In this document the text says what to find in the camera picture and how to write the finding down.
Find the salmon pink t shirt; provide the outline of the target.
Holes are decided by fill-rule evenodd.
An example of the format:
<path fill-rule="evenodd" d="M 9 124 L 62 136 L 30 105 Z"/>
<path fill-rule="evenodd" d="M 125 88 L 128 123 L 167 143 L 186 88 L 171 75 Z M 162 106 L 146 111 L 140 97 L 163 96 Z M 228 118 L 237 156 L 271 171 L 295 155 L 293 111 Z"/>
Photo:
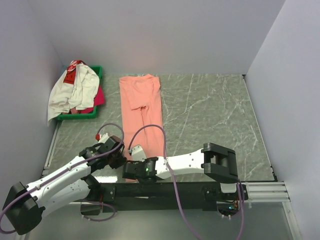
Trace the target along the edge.
<path fill-rule="evenodd" d="M 119 79 L 122 128 L 124 131 L 124 156 L 131 160 L 128 149 L 140 145 L 146 157 L 163 156 L 164 136 L 157 127 L 141 130 L 130 142 L 134 134 L 143 126 L 154 124 L 163 126 L 161 84 L 157 76 L 124 76 Z"/>

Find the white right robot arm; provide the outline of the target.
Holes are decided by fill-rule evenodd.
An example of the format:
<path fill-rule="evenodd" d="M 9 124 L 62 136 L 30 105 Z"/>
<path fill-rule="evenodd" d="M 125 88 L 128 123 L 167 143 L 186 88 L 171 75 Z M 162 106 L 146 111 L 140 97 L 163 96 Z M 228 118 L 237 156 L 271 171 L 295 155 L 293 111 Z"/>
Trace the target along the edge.
<path fill-rule="evenodd" d="M 191 153 L 147 158 L 140 145 L 129 151 L 132 160 L 123 165 L 122 177 L 128 180 L 156 182 L 185 174 L 205 174 L 220 184 L 222 198 L 230 200 L 237 194 L 238 168 L 236 152 L 211 142 Z"/>

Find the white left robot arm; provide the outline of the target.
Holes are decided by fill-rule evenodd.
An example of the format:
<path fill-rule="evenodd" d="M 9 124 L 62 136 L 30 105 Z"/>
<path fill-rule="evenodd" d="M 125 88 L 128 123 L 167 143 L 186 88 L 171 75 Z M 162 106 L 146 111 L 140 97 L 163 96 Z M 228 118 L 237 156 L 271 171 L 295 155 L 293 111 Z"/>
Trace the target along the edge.
<path fill-rule="evenodd" d="M 24 235 L 44 217 L 71 202 L 99 204 L 104 198 L 104 190 L 92 174 L 105 166 L 122 166 L 126 161 L 121 152 L 123 146 L 122 139 L 107 137 L 104 142 L 84 148 L 51 174 L 26 185 L 14 184 L 0 216 L 10 221 L 14 232 Z"/>

